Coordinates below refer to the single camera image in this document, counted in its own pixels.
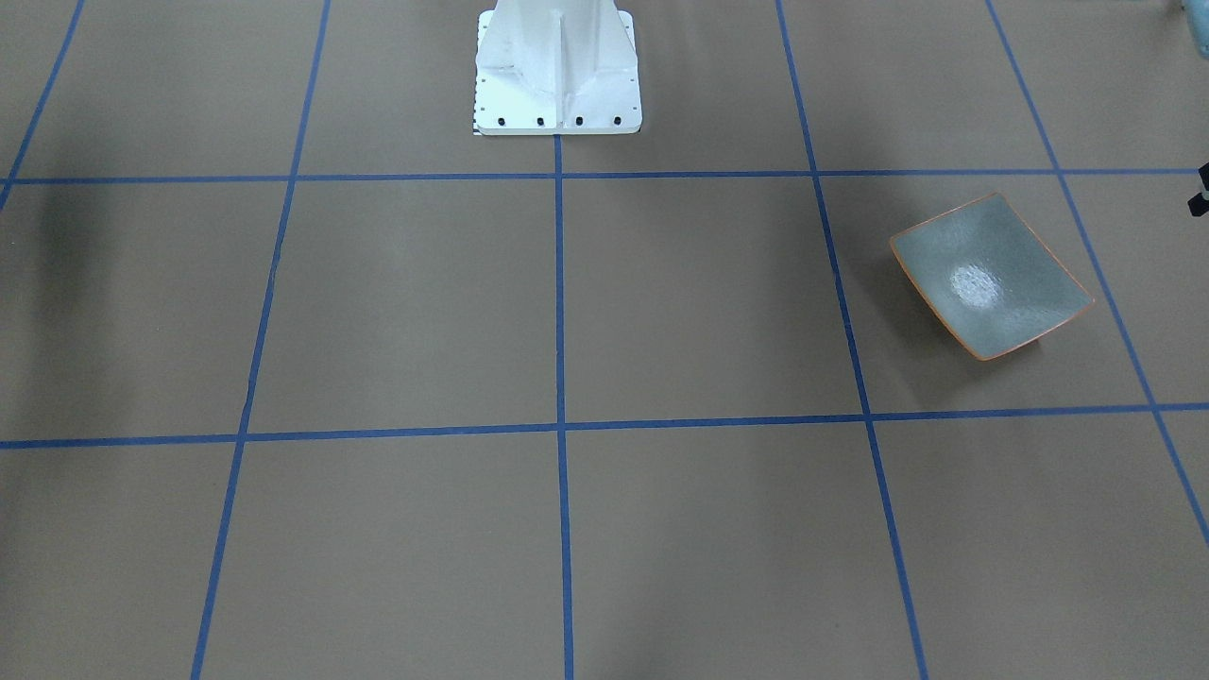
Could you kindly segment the grey square plate orange rim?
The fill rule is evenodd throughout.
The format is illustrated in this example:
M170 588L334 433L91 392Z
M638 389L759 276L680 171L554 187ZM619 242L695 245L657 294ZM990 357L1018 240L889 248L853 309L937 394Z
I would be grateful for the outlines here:
M997 191L903 229L889 246L912 288L976 361L1016 352L1094 305Z

